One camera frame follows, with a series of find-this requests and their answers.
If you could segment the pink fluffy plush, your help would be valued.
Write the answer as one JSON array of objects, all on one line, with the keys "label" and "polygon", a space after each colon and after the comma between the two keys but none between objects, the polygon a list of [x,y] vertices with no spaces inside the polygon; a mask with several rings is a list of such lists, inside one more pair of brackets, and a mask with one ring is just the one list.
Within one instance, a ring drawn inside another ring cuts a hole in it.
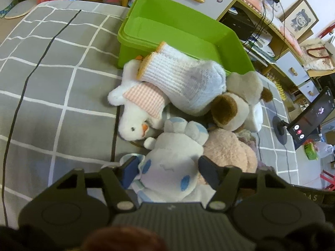
[{"label": "pink fluffy plush", "polygon": [[221,128],[212,130],[203,148],[203,155],[219,166],[236,166],[246,173],[257,170],[256,140],[249,130],[238,133]]}]

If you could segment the white blue cinnamoroll plush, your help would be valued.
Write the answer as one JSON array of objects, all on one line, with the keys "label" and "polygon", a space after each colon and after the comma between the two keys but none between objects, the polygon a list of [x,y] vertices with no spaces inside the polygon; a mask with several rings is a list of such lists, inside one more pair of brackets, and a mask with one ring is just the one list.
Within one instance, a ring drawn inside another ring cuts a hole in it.
[{"label": "white blue cinnamoroll plush", "polygon": [[215,191],[200,182],[198,160],[208,137],[202,124],[172,117],[165,121],[157,138],[145,139],[149,153],[138,155],[137,175],[129,186],[138,202],[207,205]]}]

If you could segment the white duck plush toy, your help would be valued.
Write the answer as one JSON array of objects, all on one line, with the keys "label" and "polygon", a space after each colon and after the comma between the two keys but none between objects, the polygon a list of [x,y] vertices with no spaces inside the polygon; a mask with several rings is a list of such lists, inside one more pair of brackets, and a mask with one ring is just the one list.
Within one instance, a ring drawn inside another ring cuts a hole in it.
[{"label": "white duck plush toy", "polygon": [[126,141],[142,140],[150,128],[162,129],[162,117],[169,98],[157,86],[137,79],[143,57],[137,56],[124,65],[121,84],[107,97],[113,106],[123,106],[118,132]]}]

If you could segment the brown white dog plush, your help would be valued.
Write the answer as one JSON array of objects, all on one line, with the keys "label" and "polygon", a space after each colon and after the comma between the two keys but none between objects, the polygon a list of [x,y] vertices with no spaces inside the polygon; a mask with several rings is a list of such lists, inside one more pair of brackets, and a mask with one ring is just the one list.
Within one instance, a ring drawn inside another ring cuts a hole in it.
[{"label": "brown white dog plush", "polygon": [[241,129],[257,133],[263,124],[261,101],[270,102],[273,94],[263,86],[259,74],[231,73],[226,79],[227,90],[211,103],[214,123],[229,132]]}]

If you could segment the white knitted sock orange cuff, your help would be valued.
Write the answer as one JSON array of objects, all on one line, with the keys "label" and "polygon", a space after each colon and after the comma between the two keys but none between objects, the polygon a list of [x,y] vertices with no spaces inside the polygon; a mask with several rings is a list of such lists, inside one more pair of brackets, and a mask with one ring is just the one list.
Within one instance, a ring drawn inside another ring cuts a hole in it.
[{"label": "white knitted sock orange cuff", "polygon": [[227,90],[222,65],[192,58],[166,42],[143,59],[137,79],[155,85],[176,108],[195,117],[206,114]]}]

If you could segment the black round phone stand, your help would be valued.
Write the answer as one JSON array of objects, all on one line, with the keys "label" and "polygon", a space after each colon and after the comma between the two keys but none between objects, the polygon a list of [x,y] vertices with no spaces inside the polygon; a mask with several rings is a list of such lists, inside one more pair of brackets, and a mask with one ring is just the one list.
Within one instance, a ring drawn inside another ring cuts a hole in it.
[{"label": "black round phone stand", "polygon": [[275,132],[275,136],[280,144],[285,145],[287,143],[287,126],[289,125],[284,120],[281,120],[278,116],[274,116],[272,119],[272,125]]}]

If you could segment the smartphone on stand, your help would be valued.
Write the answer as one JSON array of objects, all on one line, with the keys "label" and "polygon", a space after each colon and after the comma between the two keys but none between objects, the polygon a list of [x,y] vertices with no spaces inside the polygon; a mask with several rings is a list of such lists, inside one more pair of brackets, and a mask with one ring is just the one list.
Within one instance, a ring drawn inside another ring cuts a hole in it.
[{"label": "smartphone on stand", "polygon": [[287,126],[287,131],[293,138],[295,149],[303,145],[333,110],[334,97],[332,91],[329,87],[324,87],[314,101]]}]

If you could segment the grey checked bed sheet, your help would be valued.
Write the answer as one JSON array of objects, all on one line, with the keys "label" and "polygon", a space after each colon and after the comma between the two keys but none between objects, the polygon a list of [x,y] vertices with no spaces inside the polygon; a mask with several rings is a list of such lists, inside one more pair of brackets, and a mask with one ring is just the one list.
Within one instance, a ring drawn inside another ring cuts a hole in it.
[{"label": "grey checked bed sheet", "polygon": [[117,32],[125,7],[44,2],[1,44],[1,224],[75,168],[96,172],[129,153],[107,95],[121,82]]}]

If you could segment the green plastic storage bin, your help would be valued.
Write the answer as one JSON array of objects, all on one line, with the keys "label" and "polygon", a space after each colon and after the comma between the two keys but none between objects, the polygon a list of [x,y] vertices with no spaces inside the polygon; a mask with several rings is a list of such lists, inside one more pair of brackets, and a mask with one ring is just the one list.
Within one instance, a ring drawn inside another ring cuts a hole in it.
[{"label": "green plastic storage bin", "polygon": [[147,56],[166,42],[190,57],[215,61],[230,73],[254,70],[232,29],[172,0],[135,0],[117,39],[119,68],[139,55]]}]

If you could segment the wooden cabinet with drawers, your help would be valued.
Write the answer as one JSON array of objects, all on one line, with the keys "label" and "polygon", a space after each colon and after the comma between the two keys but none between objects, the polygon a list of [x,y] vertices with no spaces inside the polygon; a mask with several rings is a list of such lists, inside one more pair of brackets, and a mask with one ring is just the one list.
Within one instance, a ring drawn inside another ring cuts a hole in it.
[{"label": "wooden cabinet with drawers", "polygon": [[[285,26],[285,12],[277,0],[172,0],[192,8],[231,27],[243,40],[245,50],[257,57],[264,76],[275,69],[287,77],[294,88],[309,102],[319,94],[310,70],[304,68],[304,40],[312,36],[309,30],[298,40]],[[127,6],[129,0],[121,0]]]}]

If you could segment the framed cartoon picture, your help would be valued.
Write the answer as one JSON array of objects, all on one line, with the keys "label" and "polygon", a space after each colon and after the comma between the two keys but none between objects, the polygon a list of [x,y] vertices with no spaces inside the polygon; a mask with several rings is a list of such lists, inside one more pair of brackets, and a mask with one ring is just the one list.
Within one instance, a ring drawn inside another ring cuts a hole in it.
[{"label": "framed cartoon picture", "polygon": [[285,26],[298,40],[318,22],[318,17],[307,0],[297,0],[285,12]]}]

